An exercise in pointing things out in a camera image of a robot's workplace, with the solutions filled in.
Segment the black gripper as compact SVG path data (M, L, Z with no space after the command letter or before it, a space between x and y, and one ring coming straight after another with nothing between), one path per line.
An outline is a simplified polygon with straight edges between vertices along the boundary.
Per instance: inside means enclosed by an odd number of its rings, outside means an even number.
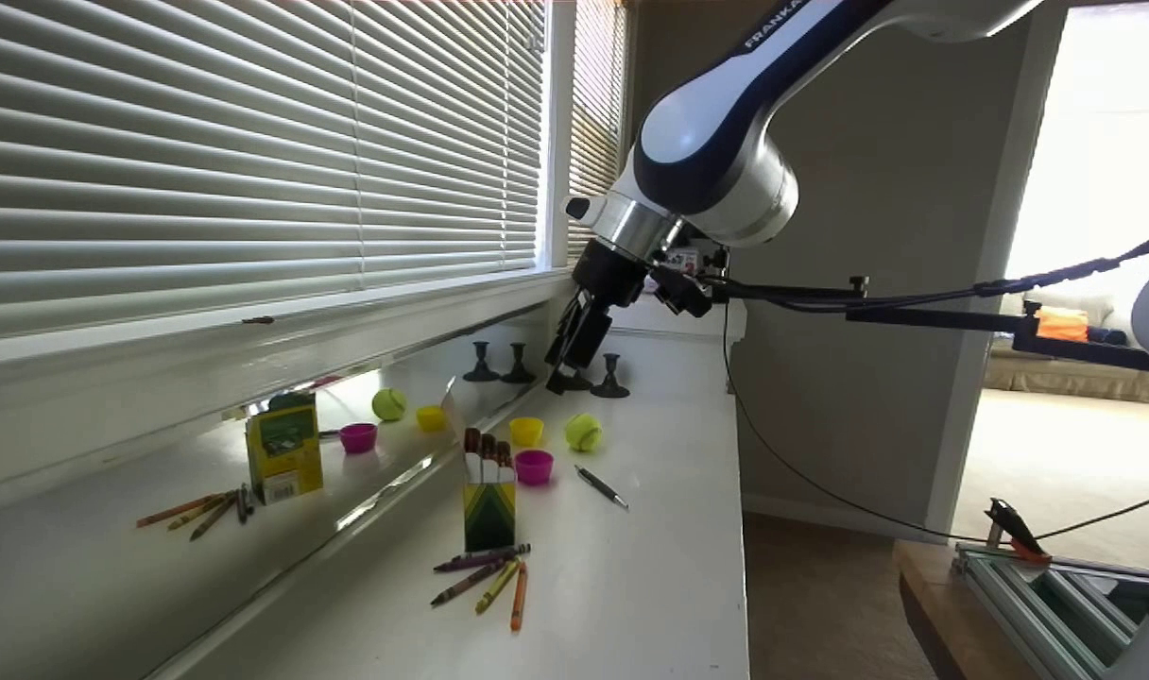
M589 243L571 271L577 295L562 305L545 361L571 378L584 369L600 340L611 327L603 305L630 305L641 295L645 266L620 258L616 249Z

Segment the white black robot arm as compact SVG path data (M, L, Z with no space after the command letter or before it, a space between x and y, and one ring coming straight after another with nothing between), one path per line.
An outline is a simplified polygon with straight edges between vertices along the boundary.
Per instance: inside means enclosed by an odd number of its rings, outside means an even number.
M961 314L954 298L1001 298L1061 281L1112 271L1144 258L1149 239L1119 258L1022 281L988 281L931 295L868 298L849 291L736 283L723 271L679 271L663 258L679 228L695 228L724 249L773 239L797 212L797 176L772 142L773 115L868 34L899 28L926 43L995 39L1042 0L786 0L763 16L734 52L668 91L641 120L620 176L596 202L571 202L571 217L592 228L545 361L552 390L566 390L589 365L611 305L630 305L641 283L656 283L668 311L702 317L717 298L761 298L797 314L843 314L848 322L1010 332L1022 353L1149 369L1149 283L1134 298L1130 345L1042 340L1034 317Z

